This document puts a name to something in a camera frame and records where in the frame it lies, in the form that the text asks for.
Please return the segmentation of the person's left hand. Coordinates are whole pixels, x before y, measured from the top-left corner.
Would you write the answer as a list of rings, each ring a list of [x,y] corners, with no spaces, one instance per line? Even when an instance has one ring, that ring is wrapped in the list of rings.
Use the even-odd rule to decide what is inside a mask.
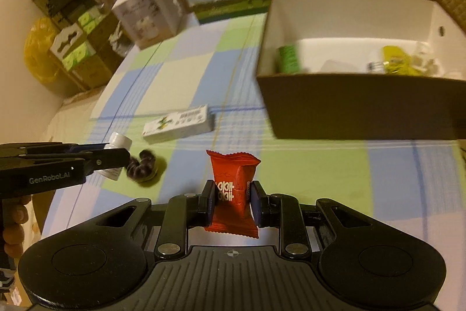
[[[7,212],[7,224],[2,231],[4,251],[12,259],[19,259],[23,254],[24,229],[23,225],[29,221],[26,205],[31,202],[31,195],[10,200],[4,208]]]

